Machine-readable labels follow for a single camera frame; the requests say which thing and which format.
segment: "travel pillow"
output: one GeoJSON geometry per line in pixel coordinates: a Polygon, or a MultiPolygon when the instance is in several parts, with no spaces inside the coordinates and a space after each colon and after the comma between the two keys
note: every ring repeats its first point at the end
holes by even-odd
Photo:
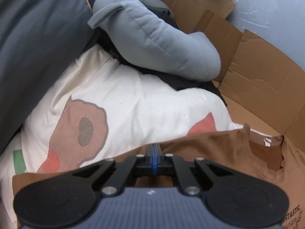
{"type": "Polygon", "coordinates": [[[106,31],[122,57],[134,65],[196,81],[217,77],[220,57],[205,34],[185,34],[149,8],[171,14],[160,0],[96,0],[88,24],[106,31]]]}

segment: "white wall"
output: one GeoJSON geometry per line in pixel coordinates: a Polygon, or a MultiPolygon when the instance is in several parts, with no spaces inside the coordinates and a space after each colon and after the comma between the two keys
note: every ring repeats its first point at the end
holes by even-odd
{"type": "Polygon", "coordinates": [[[305,70],[305,0],[234,0],[228,17],[288,55],[305,70]]]}

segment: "cardboard box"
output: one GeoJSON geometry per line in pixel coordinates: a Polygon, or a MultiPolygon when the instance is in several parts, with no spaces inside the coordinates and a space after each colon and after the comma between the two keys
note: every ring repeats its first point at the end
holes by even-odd
{"type": "Polygon", "coordinates": [[[163,1],[182,31],[204,32],[219,52],[222,68],[216,81],[232,120],[285,135],[305,151],[305,72],[261,37],[226,21],[228,8],[233,9],[230,0],[207,0],[204,6],[204,0],[163,1]],[[211,3],[219,7],[211,9],[211,3]]]}

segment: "metal screw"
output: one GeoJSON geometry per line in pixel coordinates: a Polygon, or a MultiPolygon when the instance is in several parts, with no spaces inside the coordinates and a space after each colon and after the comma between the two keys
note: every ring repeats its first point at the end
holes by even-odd
{"type": "Polygon", "coordinates": [[[196,157],[195,159],[198,161],[202,161],[202,160],[204,160],[204,157],[196,157]]]}
{"type": "Polygon", "coordinates": [[[199,194],[200,189],[196,186],[189,186],[185,189],[185,192],[190,195],[199,194]]]}
{"type": "Polygon", "coordinates": [[[112,187],[112,186],[104,187],[102,189],[102,192],[106,195],[112,195],[112,194],[115,194],[117,192],[117,188],[112,187]]]}

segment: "black fabric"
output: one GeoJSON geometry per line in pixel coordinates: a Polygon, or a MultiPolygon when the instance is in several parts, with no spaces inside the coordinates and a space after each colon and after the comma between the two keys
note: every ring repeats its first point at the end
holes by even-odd
{"type": "Polygon", "coordinates": [[[0,154],[62,72],[99,36],[86,0],[0,0],[0,154]]]}
{"type": "MultiPolygon", "coordinates": [[[[160,12],[160,11],[156,11],[156,10],[152,10],[152,9],[150,9],[150,11],[155,13],[159,18],[163,19],[166,23],[170,24],[172,27],[178,29],[176,22],[174,21],[173,18],[170,17],[169,12],[160,12]]],[[[175,76],[172,74],[162,73],[159,71],[135,66],[132,63],[129,63],[127,60],[125,60],[121,56],[121,54],[118,52],[115,45],[112,43],[111,39],[109,38],[108,34],[103,30],[101,30],[101,37],[99,38],[98,43],[104,48],[105,51],[109,52],[114,58],[118,59],[121,64],[128,65],[128,66],[138,70],[142,74],[155,75],[155,76],[159,77],[163,82],[167,83],[170,87],[172,87],[173,89],[175,89],[177,91],[182,90],[182,89],[188,89],[188,88],[205,89],[207,91],[210,91],[210,92],[216,94],[223,101],[223,103],[227,106],[224,98],[222,97],[219,90],[214,86],[212,81],[196,82],[196,81],[187,80],[185,78],[178,77],[178,76],[175,76]]]]}

